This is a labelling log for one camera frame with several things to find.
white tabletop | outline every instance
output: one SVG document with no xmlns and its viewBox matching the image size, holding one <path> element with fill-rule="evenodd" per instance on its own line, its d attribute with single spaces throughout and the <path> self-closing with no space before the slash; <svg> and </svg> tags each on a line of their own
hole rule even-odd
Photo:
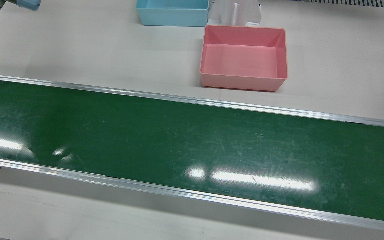
<svg viewBox="0 0 384 240">
<path fill-rule="evenodd" d="M 287 33 L 277 92 L 205 88 L 202 27 L 142 26 L 135 1 L 43 0 L 0 12 L 0 75 L 384 119 L 384 8 L 265 0 Z"/>
</svg>

pink bin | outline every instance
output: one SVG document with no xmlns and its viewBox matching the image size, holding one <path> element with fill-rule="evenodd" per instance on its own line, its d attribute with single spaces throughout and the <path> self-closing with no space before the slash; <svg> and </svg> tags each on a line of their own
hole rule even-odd
<svg viewBox="0 0 384 240">
<path fill-rule="evenodd" d="M 206 87 L 276 91 L 288 78 L 285 30 L 207 25 L 201 56 Z"/>
</svg>

white plastic holder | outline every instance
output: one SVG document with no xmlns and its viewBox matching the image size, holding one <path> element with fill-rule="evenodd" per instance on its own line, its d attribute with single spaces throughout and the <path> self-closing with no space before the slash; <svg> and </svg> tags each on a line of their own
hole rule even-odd
<svg viewBox="0 0 384 240">
<path fill-rule="evenodd" d="M 257 0 L 214 0 L 209 25 L 260 26 L 262 14 Z"/>
</svg>

blue bin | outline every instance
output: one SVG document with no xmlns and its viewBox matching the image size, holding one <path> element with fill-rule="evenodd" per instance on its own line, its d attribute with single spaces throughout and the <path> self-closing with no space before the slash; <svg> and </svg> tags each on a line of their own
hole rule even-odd
<svg viewBox="0 0 384 240">
<path fill-rule="evenodd" d="M 208 0 L 137 0 L 143 25 L 205 26 Z"/>
</svg>

green conveyor belt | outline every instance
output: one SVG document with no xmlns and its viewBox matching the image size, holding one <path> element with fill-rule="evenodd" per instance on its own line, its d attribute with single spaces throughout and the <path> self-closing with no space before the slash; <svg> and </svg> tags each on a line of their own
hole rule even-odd
<svg viewBox="0 0 384 240">
<path fill-rule="evenodd" d="M 384 220 L 384 127 L 0 81 L 0 158 Z"/>
</svg>

